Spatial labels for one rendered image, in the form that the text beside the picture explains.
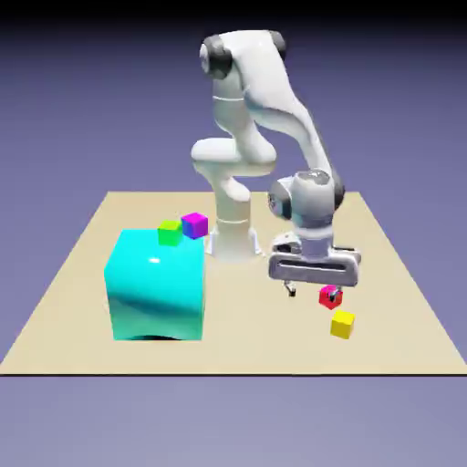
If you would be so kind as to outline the small yellow cube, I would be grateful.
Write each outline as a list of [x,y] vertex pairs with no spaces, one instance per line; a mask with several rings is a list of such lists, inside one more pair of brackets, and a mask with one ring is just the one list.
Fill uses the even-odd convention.
[[337,310],[331,320],[330,334],[334,337],[349,339],[354,323],[355,315],[353,313]]

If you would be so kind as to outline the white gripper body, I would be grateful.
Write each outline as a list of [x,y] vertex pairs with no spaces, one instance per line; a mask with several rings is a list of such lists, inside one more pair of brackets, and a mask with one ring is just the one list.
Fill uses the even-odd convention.
[[282,281],[355,286],[361,254],[332,247],[324,256],[304,256],[298,246],[277,246],[270,255],[268,274]]

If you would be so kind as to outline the small purple cube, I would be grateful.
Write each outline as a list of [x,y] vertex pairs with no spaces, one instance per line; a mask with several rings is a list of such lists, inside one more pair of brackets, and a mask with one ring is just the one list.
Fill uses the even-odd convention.
[[201,213],[188,213],[182,217],[182,233],[197,239],[209,233],[208,217]]

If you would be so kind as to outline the small red cube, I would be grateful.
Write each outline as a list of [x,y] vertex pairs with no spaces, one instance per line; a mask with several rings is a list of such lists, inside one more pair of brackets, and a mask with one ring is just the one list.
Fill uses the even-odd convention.
[[329,300],[328,292],[334,286],[336,285],[326,285],[322,287],[319,291],[319,298],[318,298],[319,304],[330,310],[336,308],[337,306],[340,306],[342,303],[342,299],[343,299],[343,290],[342,290],[342,295],[337,299],[336,302],[331,302]]

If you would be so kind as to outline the small green cube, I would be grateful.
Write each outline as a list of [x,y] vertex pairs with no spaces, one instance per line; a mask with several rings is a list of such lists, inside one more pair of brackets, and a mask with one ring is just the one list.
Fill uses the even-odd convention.
[[182,222],[180,220],[164,220],[158,227],[160,245],[176,246],[182,240]]

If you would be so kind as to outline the large cyan box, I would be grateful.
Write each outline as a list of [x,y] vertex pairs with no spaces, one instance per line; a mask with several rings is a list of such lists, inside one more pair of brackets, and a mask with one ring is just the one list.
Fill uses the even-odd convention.
[[204,241],[159,243],[155,229],[124,229],[104,268],[113,337],[198,341],[204,316]]

